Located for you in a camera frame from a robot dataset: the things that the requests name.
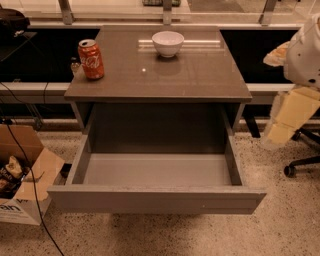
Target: drawer bottom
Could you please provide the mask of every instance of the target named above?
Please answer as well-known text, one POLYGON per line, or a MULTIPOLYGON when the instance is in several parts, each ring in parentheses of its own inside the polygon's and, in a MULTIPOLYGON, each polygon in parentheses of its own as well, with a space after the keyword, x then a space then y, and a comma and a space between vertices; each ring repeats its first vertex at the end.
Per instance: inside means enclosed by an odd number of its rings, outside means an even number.
POLYGON ((225 155, 91 154, 83 184, 200 187, 231 185, 225 155))

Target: soda can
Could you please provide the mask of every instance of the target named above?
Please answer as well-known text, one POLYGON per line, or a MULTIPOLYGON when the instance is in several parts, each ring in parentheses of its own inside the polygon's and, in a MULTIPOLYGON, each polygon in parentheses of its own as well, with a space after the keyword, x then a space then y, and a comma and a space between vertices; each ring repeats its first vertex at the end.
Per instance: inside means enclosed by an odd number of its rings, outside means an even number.
POLYGON ((104 76, 102 56, 95 40, 85 39, 80 41, 78 53, 87 78, 99 79, 104 76))

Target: chair wheel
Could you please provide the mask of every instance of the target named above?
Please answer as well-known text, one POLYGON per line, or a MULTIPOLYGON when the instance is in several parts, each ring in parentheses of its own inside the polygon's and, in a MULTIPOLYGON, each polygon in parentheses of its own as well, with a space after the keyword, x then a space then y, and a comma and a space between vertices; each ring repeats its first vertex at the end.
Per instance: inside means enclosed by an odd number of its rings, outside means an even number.
POLYGON ((284 168, 284 175, 286 175, 288 178, 294 178, 296 176, 296 168, 294 166, 286 166, 284 168))

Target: black surface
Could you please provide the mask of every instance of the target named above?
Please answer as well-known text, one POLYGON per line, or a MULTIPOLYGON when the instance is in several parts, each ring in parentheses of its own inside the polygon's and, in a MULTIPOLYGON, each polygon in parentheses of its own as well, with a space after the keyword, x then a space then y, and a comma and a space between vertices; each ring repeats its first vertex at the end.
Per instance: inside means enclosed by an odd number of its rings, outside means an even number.
POLYGON ((0 81, 70 82, 71 57, 78 57, 78 43, 94 39, 98 29, 37 29, 37 35, 0 62, 0 81))
POLYGON ((270 67, 263 58, 296 30, 222 30, 221 33, 246 83, 291 83, 283 67, 270 67))

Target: floor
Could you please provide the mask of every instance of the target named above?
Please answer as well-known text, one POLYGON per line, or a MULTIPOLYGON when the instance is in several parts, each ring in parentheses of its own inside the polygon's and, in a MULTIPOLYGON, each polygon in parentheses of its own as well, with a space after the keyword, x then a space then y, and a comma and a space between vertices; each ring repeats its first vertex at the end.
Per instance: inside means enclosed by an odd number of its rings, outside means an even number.
MULTIPOLYGON (((64 255, 319 255, 319 168, 299 167, 293 179, 283 174, 292 159, 318 149, 302 137, 267 151, 241 127, 235 139, 246 182, 267 191, 252 215, 76 214, 53 202, 44 218, 50 233, 64 255)), ((54 124, 38 136, 70 163, 75 128, 54 124)), ((0 256, 59 255, 42 226, 0 223, 0 230, 0 256)))

